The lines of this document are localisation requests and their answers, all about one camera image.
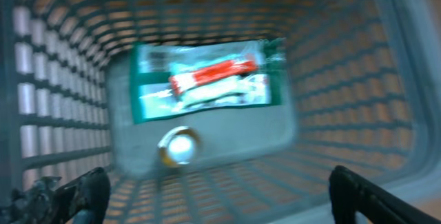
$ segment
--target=plastic basket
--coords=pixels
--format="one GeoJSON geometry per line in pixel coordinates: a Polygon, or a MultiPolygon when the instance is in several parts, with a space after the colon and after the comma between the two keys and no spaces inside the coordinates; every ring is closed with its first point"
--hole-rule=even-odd
{"type": "MultiPolygon", "coordinates": [[[[429,156],[424,99],[392,0],[1,0],[1,7],[1,196],[42,175],[65,183],[103,166],[113,183],[106,223],[263,223],[327,202],[337,164],[386,183],[429,156]],[[254,113],[269,121],[247,132],[290,124],[281,130],[289,142],[264,135],[259,152],[224,154],[179,176],[143,178],[130,169],[124,147],[176,124],[117,118],[130,115],[128,93],[115,81],[128,84],[125,51],[134,42],[276,37],[287,38],[282,110],[207,111],[187,121],[254,113]]],[[[225,133],[253,145],[237,128],[212,135],[225,133]]]]}

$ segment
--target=blurry product package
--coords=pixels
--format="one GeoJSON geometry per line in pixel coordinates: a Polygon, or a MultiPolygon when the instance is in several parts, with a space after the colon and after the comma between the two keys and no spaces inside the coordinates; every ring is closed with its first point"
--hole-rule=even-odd
{"type": "Polygon", "coordinates": [[[199,47],[136,44],[130,97],[135,123],[213,108],[280,105],[283,39],[199,47]]]}

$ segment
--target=red wrapper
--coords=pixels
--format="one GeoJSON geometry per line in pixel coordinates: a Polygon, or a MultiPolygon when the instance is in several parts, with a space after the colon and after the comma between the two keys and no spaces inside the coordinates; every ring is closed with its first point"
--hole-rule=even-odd
{"type": "Polygon", "coordinates": [[[258,69],[252,54],[246,55],[246,61],[224,61],[194,72],[178,74],[170,77],[170,83],[177,94],[201,85],[215,82],[233,75],[253,72],[258,69]]]}

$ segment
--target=plastic packaging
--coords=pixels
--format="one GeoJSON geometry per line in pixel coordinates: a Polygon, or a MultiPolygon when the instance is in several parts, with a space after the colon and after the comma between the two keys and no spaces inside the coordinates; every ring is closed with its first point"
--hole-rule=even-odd
{"type": "Polygon", "coordinates": [[[201,47],[137,44],[132,54],[135,123],[212,108],[280,104],[281,42],[244,41],[201,47]]]}

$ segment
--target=gray plastic basket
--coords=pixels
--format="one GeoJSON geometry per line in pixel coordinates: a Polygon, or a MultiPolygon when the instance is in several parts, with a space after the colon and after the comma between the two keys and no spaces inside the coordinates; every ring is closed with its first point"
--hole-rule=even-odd
{"type": "Polygon", "coordinates": [[[0,201],[39,176],[103,166],[106,223],[264,223],[326,203],[337,164],[379,184],[425,168],[437,108],[398,1],[0,0],[0,201]],[[133,125],[134,42],[276,37],[284,105],[133,125]],[[154,148],[182,124],[202,157],[161,174],[154,148]]]}

